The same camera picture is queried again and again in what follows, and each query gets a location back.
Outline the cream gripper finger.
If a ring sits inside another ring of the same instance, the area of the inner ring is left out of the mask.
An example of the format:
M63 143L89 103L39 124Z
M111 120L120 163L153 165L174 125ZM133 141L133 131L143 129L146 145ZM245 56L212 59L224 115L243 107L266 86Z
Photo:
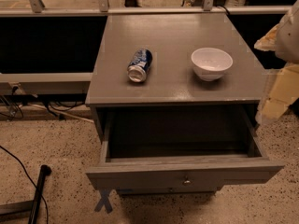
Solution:
M299 64L286 63L281 69L271 69L257 108L257 123L266 125L278 120L298 98Z
M278 24L271 28L262 38L256 41L254 48L261 51L275 51L277 48Z

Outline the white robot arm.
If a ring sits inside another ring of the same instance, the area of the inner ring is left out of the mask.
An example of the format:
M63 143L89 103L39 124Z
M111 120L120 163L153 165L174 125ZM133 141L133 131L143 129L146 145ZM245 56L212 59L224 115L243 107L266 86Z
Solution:
M254 48L274 51L286 64L267 77L256 121L265 125L278 120L299 99L299 0Z

